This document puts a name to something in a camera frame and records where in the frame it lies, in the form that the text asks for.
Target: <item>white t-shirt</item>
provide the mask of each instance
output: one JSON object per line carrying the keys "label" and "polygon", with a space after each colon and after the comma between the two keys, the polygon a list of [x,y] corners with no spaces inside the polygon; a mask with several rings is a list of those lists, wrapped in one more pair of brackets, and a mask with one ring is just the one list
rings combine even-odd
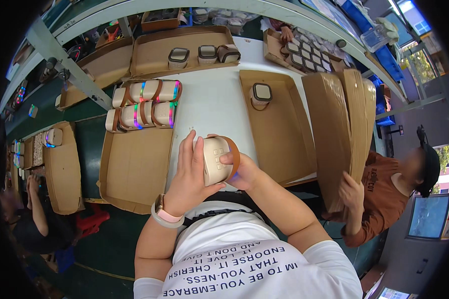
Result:
{"label": "white t-shirt", "polygon": [[[208,201],[186,216],[225,208],[250,211],[235,203]],[[135,299],[362,298],[356,271],[336,242],[319,242],[301,254],[280,241],[257,214],[245,212],[192,224],[177,240],[165,282],[139,278],[133,292]]]}

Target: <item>yellow floor line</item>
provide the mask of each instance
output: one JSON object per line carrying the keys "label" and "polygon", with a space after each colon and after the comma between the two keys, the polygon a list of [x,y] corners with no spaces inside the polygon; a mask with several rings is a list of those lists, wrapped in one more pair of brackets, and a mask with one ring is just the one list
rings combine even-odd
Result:
{"label": "yellow floor line", "polygon": [[77,262],[74,262],[74,264],[77,265],[77,266],[80,266],[80,267],[82,267],[82,268],[85,268],[85,269],[88,269],[88,270],[91,270],[91,271],[95,271],[95,272],[98,272],[98,273],[100,273],[100,274],[104,274],[104,275],[111,276],[111,277],[114,277],[114,278],[120,278],[120,279],[125,279],[125,280],[131,280],[131,281],[134,281],[134,278],[132,278],[132,277],[126,277],[126,276],[121,276],[121,275],[116,275],[116,274],[108,273],[108,272],[105,272],[105,271],[96,270],[96,269],[90,268],[90,267],[88,267],[88,266],[82,265],[82,264],[77,263]]}

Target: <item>person in black shirt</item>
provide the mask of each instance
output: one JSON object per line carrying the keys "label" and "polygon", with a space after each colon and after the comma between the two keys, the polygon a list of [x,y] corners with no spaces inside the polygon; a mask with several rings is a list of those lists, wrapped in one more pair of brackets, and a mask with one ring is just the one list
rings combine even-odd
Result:
{"label": "person in black shirt", "polygon": [[27,209],[9,189],[0,194],[0,201],[4,219],[10,224],[17,243],[31,253],[49,254],[76,241],[76,226],[70,219],[53,212],[48,197],[39,197],[39,182],[37,175],[27,179]]}

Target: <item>pink watch strap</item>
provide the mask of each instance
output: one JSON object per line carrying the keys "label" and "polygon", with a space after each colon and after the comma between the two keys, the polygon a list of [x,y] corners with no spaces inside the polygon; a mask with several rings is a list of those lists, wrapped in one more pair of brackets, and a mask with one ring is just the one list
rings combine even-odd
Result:
{"label": "pink watch strap", "polygon": [[165,212],[164,210],[160,210],[157,213],[158,217],[160,217],[161,219],[171,222],[171,223],[177,223],[178,221],[181,220],[181,218],[183,218],[184,216],[181,217],[175,217],[173,215],[168,214],[167,212]]}

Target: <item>person in white shirt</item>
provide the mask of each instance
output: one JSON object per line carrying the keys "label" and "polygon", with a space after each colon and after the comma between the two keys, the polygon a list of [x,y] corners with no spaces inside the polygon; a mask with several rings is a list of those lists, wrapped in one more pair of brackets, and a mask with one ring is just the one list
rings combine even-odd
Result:
{"label": "person in white shirt", "polygon": [[[280,241],[263,218],[244,205],[204,202],[225,183],[204,186],[204,141],[198,137],[193,152],[195,135],[192,130],[180,144],[163,211],[176,219],[221,209],[234,212],[201,216],[184,230],[163,226],[170,226],[166,217],[150,217],[136,244],[135,299],[362,298],[351,262],[314,213],[245,154],[240,154],[237,175],[227,183],[245,190],[288,242]],[[232,158],[228,153],[220,162],[231,164]]]}

